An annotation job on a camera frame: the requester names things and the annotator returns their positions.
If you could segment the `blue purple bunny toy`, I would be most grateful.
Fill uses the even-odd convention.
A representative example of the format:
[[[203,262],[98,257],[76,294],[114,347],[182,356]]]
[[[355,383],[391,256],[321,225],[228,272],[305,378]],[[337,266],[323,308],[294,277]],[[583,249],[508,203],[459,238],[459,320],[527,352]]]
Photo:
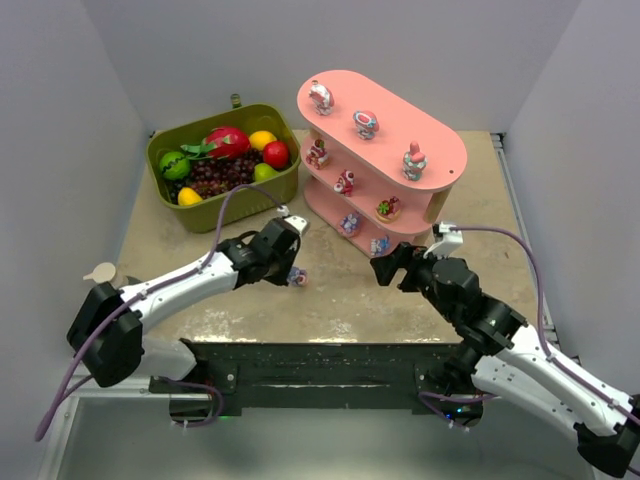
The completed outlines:
[[[385,255],[391,247],[391,239],[388,235],[373,238],[370,242],[370,254],[372,257]]]

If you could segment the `purple elephant figurine toy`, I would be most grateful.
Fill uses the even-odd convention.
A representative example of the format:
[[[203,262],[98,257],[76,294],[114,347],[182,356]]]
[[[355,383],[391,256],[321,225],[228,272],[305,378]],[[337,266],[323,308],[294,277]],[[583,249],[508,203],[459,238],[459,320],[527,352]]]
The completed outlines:
[[[304,287],[308,283],[308,273],[305,269],[293,266],[287,277],[288,284],[294,287]]]

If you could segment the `pink egg strawberry toy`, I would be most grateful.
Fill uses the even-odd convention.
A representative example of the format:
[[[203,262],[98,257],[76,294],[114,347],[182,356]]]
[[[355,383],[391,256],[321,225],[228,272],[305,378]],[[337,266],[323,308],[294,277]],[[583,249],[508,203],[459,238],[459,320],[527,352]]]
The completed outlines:
[[[396,220],[401,212],[402,202],[396,196],[391,196],[382,200],[376,207],[377,218],[384,222],[390,223]]]

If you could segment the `purple bunny pink disc toy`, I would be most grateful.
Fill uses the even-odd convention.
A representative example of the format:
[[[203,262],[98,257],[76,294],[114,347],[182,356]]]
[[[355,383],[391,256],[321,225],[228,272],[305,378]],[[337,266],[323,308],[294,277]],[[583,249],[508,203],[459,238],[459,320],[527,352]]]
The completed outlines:
[[[338,232],[345,238],[352,238],[359,234],[362,216],[359,212],[345,215],[338,223]]]

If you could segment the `red white figurine toy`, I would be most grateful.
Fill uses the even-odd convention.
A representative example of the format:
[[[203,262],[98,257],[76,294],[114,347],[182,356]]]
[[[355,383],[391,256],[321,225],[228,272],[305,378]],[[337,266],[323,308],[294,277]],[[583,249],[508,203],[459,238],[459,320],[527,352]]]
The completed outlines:
[[[354,172],[351,170],[345,169],[340,173],[336,183],[333,186],[333,190],[340,195],[343,195],[345,197],[350,197],[353,193],[354,185],[355,185]]]

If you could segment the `red bear figurine toy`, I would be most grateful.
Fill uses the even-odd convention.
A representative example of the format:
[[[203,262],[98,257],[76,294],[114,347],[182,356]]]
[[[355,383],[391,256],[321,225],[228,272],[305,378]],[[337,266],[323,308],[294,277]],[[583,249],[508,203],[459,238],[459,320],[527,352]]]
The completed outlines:
[[[305,161],[316,170],[321,170],[330,162],[330,154],[322,139],[315,139],[307,150]]]

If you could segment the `pink hat figurine toy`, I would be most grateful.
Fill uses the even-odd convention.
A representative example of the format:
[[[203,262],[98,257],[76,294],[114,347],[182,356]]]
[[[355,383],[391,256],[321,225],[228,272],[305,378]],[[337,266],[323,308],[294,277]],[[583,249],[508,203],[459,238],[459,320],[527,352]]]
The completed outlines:
[[[409,181],[419,181],[428,164],[426,155],[417,141],[412,141],[403,156],[403,175]]]

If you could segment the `olive green plastic basket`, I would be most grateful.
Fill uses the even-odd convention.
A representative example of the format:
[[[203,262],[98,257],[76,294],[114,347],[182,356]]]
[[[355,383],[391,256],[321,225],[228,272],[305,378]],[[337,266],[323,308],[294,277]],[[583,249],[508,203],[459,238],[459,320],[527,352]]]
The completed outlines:
[[[250,142],[267,132],[284,145],[284,163],[268,163]],[[255,184],[233,195],[226,224],[292,200],[298,190],[299,144],[285,118],[267,104],[251,104],[156,134],[147,164],[161,201],[192,233],[216,228],[223,200],[240,184]]]

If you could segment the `pink oval figurine toy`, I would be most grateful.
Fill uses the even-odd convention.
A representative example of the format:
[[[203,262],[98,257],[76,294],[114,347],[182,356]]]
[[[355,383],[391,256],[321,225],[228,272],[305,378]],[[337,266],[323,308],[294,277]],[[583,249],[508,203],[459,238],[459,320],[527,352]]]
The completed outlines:
[[[363,140],[372,140],[380,129],[376,115],[369,110],[356,110],[353,114],[358,136]]]

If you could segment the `pink white figurine toy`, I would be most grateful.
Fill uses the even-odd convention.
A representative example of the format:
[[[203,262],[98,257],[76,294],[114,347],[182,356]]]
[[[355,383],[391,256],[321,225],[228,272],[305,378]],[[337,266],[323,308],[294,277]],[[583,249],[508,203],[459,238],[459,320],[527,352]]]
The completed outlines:
[[[334,96],[329,88],[320,84],[317,80],[311,82],[308,96],[319,115],[328,116],[333,112]]]

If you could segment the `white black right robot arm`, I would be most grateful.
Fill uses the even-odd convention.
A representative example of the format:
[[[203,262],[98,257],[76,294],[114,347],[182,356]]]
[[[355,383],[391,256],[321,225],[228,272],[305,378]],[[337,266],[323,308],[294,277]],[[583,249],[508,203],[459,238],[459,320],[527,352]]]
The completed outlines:
[[[406,274],[398,288],[420,293],[461,341],[428,377],[446,392],[471,382],[575,435],[579,455],[614,478],[628,472],[639,448],[639,398],[586,372],[506,303],[484,293],[465,260],[399,244],[370,264],[379,285]]]

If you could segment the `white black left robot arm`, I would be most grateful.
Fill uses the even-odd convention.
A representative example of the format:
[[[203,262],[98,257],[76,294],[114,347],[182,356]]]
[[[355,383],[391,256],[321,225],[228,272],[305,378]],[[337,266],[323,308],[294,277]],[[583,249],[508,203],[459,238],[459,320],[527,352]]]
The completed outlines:
[[[195,353],[182,341],[160,341],[149,332],[214,295],[260,281],[286,285],[308,228],[301,216],[273,218],[261,231],[227,239],[163,276],[121,288],[94,286],[67,333],[76,359],[102,388],[133,375],[186,378],[196,368]]]

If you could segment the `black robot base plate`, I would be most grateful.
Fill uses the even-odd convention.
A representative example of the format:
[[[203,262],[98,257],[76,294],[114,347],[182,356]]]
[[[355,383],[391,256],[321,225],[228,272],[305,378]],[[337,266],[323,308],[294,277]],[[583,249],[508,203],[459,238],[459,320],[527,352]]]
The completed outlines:
[[[454,344],[202,343],[190,342],[196,367],[184,386],[160,378],[153,394],[169,394],[174,419],[200,420],[223,396],[222,415],[250,408],[409,410],[471,424],[483,413],[484,392],[470,378],[445,379]]]

